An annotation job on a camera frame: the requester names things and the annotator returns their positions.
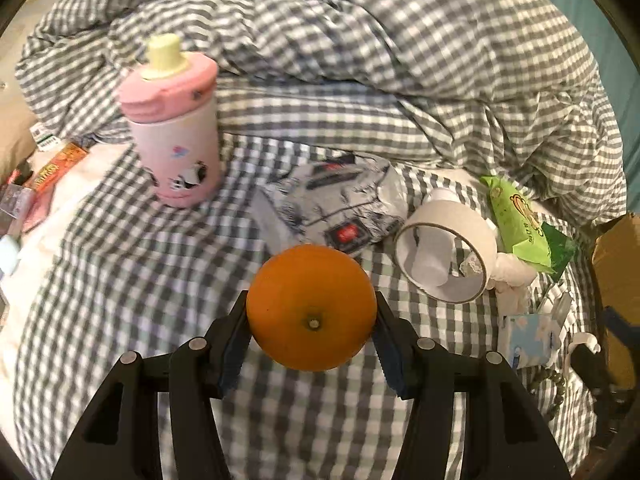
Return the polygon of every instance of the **white plastic wrapper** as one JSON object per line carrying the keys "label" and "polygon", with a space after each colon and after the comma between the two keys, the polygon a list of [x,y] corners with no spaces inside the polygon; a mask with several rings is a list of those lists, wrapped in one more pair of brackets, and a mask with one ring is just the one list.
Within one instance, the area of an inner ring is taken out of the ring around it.
{"label": "white plastic wrapper", "polygon": [[357,256],[404,223],[407,205],[391,163],[359,153],[299,166],[259,186],[252,215],[271,254],[309,243]]}

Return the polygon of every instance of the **plaid fabric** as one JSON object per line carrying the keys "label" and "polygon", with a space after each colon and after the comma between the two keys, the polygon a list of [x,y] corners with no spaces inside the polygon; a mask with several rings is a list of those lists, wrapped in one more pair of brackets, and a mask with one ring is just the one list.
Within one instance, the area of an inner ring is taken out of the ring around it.
{"label": "plaid fabric", "polygon": [[[161,205],[133,149],[82,205],[60,256],[31,311],[20,348],[15,420],[20,451],[38,479],[49,478],[82,410],[127,349],[143,356],[171,351],[203,334],[228,312],[268,254],[249,204],[256,184],[293,166],[344,154],[301,142],[226,135],[223,187],[192,210]],[[489,214],[484,196],[409,163],[398,162],[410,213],[433,187]],[[544,217],[567,234],[564,221]],[[440,303],[423,294],[392,261],[392,239],[358,258],[390,307],[422,336],[449,351],[479,356],[497,343],[495,296]],[[593,289],[582,257],[564,276],[574,294],[577,323],[587,330]],[[540,290],[534,294],[540,297]],[[523,375],[532,380],[532,371]],[[543,384],[546,412],[555,394]],[[168,403],[161,399],[165,478],[174,478]],[[464,399],[455,403],[448,478],[462,463]],[[410,403],[385,384],[373,344],[325,373],[287,370],[250,345],[238,383],[212,403],[226,460],[235,478],[390,478]],[[571,383],[551,429],[573,470],[586,455],[595,416],[582,383]]]}
{"label": "plaid fabric", "polygon": [[[403,176],[410,211],[445,186],[488,214],[474,189],[425,166],[506,173],[531,197],[558,196],[573,222],[624,211],[622,144],[597,67],[547,0],[62,0],[28,39],[18,80],[60,136],[120,142],[127,129],[113,91],[145,39],[169,31],[226,71],[218,86],[225,178],[212,200],[172,209],[155,199],[129,150],[82,204],[18,356],[18,442],[37,478],[50,476],[122,352],[171,351],[229,310],[268,257],[248,212],[251,192],[297,164],[345,150],[385,156]],[[463,305],[428,298],[400,275],[389,239],[359,262],[421,335],[461,354],[495,348],[491,292]],[[565,279],[575,297],[571,332],[588,330],[593,289],[582,256]],[[541,410],[553,395],[541,386]],[[409,413],[371,344],[347,365],[307,374],[252,343],[238,387],[213,406],[232,473],[260,480],[389,478]],[[164,398],[160,413],[163,466],[174,478]],[[460,470],[463,414],[459,396],[450,478]],[[579,382],[551,428],[575,469],[594,431]]]}
{"label": "plaid fabric", "polygon": [[[580,224],[625,212],[622,140],[596,62],[548,0],[61,0],[28,38],[16,77],[59,137],[121,142],[114,91],[164,32],[223,71],[271,82],[267,100],[238,100],[241,89],[222,98],[225,130],[290,107],[324,126],[312,144],[336,147],[353,104],[311,113],[296,91],[357,81],[378,146],[398,158],[508,174],[530,198],[560,197]],[[305,120],[282,122],[292,131]]]}

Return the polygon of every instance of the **pink bottle lid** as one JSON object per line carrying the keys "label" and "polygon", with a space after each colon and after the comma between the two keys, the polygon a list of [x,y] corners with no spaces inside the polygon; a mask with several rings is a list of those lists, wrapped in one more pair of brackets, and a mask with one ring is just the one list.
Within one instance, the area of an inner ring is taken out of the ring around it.
{"label": "pink bottle lid", "polygon": [[129,74],[118,89],[120,107],[130,121],[166,121],[211,98],[218,64],[199,52],[181,52],[175,34],[152,38],[147,55],[149,64]]}

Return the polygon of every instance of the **silver screw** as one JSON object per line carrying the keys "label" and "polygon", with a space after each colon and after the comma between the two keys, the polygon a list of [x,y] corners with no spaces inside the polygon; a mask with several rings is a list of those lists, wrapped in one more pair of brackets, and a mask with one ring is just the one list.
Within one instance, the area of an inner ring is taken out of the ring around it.
{"label": "silver screw", "polygon": [[418,339],[418,346],[423,350],[433,350],[436,348],[436,342],[430,337],[421,337]]}
{"label": "silver screw", "polygon": [[124,352],[124,354],[120,356],[120,362],[124,365],[130,365],[137,358],[138,354],[136,354],[133,350],[129,350],[128,352]]}
{"label": "silver screw", "polygon": [[189,348],[191,350],[202,350],[207,345],[207,340],[203,337],[194,337],[189,341]]}
{"label": "silver screw", "polygon": [[499,365],[502,362],[502,356],[498,352],[487,352],[486,360],[492,365]]}

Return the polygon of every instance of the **green wrapper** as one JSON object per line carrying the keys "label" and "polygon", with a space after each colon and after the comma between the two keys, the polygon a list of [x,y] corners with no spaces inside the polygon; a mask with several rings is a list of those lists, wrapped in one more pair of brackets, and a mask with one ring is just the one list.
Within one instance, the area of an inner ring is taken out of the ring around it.
{"label": "green wrapper", "polygon": [[484,176],[504,243],[504,250],[531,264],[538,272],[553,273],[549,244],[529,202],[504,178]]}
{"label": "green wrapper", "polygon": [[542,222],[542,231],[551,251],[551,267],[553,269],[551,278],[557,282],[574,257],[578,244],[546,222]]}

